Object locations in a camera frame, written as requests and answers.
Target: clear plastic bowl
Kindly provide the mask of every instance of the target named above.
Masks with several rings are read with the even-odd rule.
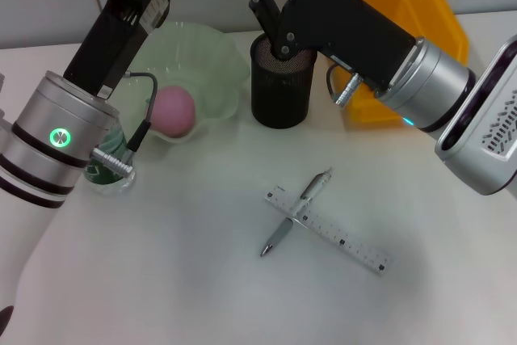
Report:
[[[195,101],[195,127],[185,136],[153,135],[170,143],[188,140],[211,120],[228,119],[237,111],[240,90],[250,67],[232,38],[211,27],[184,22],[165,22],[155,30],[129,66],[132,72],[150,72],[160,88],[181,86]],[[120,111],[126,136],[144,119],[152,90],[148,78],[123,78],[109,99]]]

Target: silver pen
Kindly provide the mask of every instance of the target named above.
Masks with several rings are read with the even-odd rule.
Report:
[[[286,217],[271,237],[267,239],[266,245],[260,253],[260,257],[266,255],[270,250],[275,248],[282,240],[284,240],[292,229],[292,219],[297,219],[299,216],[304,214],[305,210],[313,202],[314,198],[322,192],[330,178],[332,178],[332,167],[313,178],[304,192],[301,193],[298,201],[290,209],[291,217]]]

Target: white table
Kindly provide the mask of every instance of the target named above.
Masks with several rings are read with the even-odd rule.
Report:
[[[517,32],[517,13],[460,20],[485,63]],[[234,35],[246,58],[256,35]],[[77,48],[0,51],[8,120]],[[247,92],[236,117],[184,145],[148,139],[127,195],[82,180],[27,265],[5,343],[515,343],[515,200],[471,191],[417,130],[345,131],[325,71],[320,58],[297,128],[258,125]],[[259,258],[281,220],[262,195],[328,166],[314,206],[393,255],[383,277],[302,228]]]

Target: metal ruler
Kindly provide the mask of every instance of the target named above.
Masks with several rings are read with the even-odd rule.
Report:
[[[292,218],[290,208],[296,201],[295,196],[277,186],[267,193],[265,199],[286,217]],[[310,209],[299,215],[298,218],[292,218],[292,220],[312,230],[376,274],[384,274],[392,262],[391,257],[383,250],[361,242],[357,236],[347,232],[338,222],[327,217],[321,217]]]

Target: pink ball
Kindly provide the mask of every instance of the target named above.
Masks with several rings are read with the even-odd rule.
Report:
[[[194,99],[181,86],[158,91],[151,115],[151,129],[167,137],[184,137],[195,124]]]

